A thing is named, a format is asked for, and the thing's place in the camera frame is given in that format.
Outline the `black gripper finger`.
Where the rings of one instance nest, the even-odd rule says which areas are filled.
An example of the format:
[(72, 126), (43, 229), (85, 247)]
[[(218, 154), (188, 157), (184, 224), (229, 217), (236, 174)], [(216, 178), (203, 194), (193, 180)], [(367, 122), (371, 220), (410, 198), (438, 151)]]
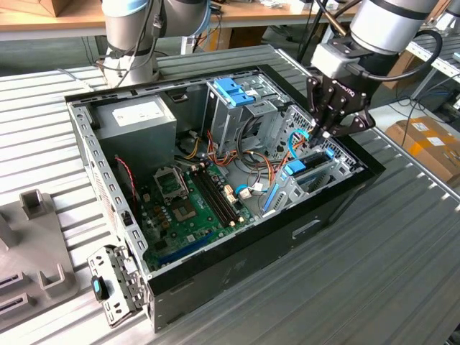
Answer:
[(346, 103), (339, 82), (324, 77), (308, 77), (306, 81), (308, 94), (308, 112), (312, 116), (313, 130), (310, 132), (309, 144), (320, 144), (324, 134), (329, 135), (331, 128), (339, 123), (339, 113)]
[(325, 138), (356, 134), (371, 129), (376, 124), (368, 109), (353, 113), (351, 122), (343, 125), (342, 121), (349, 116), (344, 110), (330, 112), (325, 120)]

